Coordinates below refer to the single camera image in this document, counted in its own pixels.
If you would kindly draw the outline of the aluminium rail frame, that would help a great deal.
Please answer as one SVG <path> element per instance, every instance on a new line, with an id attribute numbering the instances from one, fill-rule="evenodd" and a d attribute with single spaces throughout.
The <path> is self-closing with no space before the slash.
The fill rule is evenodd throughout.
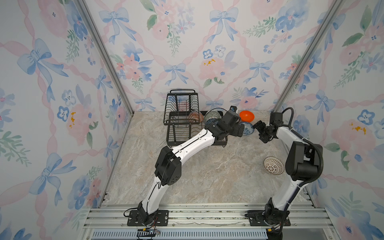
<path id="1" fill-rule="evenodd" d="M 80 240 L 274 240 L 268 227 L 246 217 L 250 204 L 162 205 L 167 211 L 152 223 L 140 224 L 131 206 L 111 205 L 91 209 Z M 304 202 L 292 206 L 284 240 L 339 240 L 325 209 Z"/>

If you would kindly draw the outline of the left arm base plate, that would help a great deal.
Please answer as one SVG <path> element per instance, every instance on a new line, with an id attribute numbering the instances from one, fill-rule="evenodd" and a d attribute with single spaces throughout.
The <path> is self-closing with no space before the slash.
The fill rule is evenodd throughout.
<path id="1" fill-rule="evenodd" d="M 151 215 L 141 214 L 138 210 L 131 210 L 128 215 L 129 227 L 166 227 L 169 222 L 168 210 L 157 210 Z"/>

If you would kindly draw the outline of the red patterned bowl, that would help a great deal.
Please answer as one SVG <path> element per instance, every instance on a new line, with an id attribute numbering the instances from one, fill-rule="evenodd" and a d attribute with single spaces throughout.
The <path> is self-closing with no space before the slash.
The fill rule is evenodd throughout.
<path id="1" fill-rule="evenodd" d="M 197 111 L 197 112 L 191 112 L 189 115 L 188 115 L 188 120 L 190 123 L 192 124 L 198 124 L 198 123 L 201 123 L 203 120 L 204 120 L 204 116 L 201 112 Z"/>

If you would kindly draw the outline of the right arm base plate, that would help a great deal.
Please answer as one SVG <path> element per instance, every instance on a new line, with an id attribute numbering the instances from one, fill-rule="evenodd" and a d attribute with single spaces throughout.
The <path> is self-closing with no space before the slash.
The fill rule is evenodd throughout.
<path id="1" fill-rule="evenodd" d="M 272 211 L 265 213 L 263 210 L 249 210 L 245 217 L 249 220 L 252 227 L 279 227 L 283 220 L 283 211 Z"/>

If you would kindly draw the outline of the green patterned bowl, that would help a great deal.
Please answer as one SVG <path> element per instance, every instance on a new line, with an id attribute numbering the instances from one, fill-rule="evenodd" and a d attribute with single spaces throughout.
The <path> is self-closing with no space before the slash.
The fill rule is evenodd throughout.
<path id="1" fill-rule="evenodd" d="M 220 114 L 219 109 L 210 110 L 205 114 L 205 121 L 209 119 L 221 119 L 221 118 L 222 116 Z"/>

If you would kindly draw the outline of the white blue floral bowl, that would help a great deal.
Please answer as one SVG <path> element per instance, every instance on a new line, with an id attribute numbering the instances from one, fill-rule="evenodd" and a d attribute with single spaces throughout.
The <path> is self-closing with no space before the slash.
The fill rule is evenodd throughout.
<path id="1" fill-rule="evenodd" d="M 255 129 L 253 128 L 253 125 L 249 122 L 242 122 L 244 125 L 243 135 L 249 136 L 254 133 Z"/>

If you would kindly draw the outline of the dark blue patterned bowl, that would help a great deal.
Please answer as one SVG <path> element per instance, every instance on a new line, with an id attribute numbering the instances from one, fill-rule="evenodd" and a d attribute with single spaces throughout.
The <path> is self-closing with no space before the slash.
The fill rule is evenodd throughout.
<path id="1" fill-rule="evenodd" d="M 221 119 L 219 119 L 219 118 L 210 118 L 210 119 L 206 120 L 205 126 L 208 126 L 210 124 L 216 125 L 220 120 Z"/>

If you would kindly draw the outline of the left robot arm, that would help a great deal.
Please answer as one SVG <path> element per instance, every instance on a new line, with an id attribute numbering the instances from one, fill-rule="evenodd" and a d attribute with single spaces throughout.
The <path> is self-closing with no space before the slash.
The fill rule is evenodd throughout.
<path id="1" fill-rule="evenodd" d="M 155 215 L 160 202 L 169 186 L 175 184 L 182 176 L 183 164 L 193 155 L 227 136 L 241 137 L 244 125 L 237 114 L 237 107 L 231 106 L 217 123 L 207 124 L 197 135 L 186 142 L 161 149 L 155 164 L 154 181 L 147 196 L 138 207 L 138 213 L 144 222 Z"/>

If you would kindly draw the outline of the beige lattice bowl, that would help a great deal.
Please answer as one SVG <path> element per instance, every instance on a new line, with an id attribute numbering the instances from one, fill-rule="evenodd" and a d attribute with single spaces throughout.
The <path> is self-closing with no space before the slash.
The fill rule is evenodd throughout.
<path id="1" fill-rule="evenodd" d="M 284 164 L 275 157 L 265 158 L 263 164 L 265 170 L 272 175 L 281 175 L 285 170 Z"/>

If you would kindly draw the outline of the black wire dish rack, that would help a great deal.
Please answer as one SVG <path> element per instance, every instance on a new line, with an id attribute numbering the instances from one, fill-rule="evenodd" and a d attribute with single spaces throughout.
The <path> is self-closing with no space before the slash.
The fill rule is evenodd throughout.
<path id="1" fill-rule="evenodd" d="M 178 146 L 196 136 L 209 123 L 217 123 L 223 110 L 201 111 L 195 90 L 170 90 L 167 94 L 163 123 L 167 126 L 166 142 Z"/>

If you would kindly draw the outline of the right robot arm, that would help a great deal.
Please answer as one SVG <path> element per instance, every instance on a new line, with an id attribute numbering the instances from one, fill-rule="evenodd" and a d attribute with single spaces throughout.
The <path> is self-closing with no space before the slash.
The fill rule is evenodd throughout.
<path id="1" fill-rule="evenodd" d="M 314 144 L 283 122 L 283 113 L 271 113 L 270 123 L 258 121 L 253 129 L 259 139 L 268 143 L 281 140 L 289 153 L 285 162 L 286 179 L 280 190 L 269 199 L 263 211 L 254 212 L 253 219 L 262 220 L 268 226 L 282 226 L 289 215 L 289 207 L 303 187 L 316 181 L 323 172 L 323 148 Z"/>

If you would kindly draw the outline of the orange plastic bowl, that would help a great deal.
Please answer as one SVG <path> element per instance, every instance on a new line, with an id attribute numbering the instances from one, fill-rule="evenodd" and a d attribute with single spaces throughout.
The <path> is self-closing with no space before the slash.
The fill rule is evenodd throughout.
<path id="1" fill-rule="evenodd" d="M 251 123 L 255 119 L 255 115 L 250 111 L 241 111 L 239 113 L 239 116 L 241 117 L 241 120 L 243 122 Z"/>

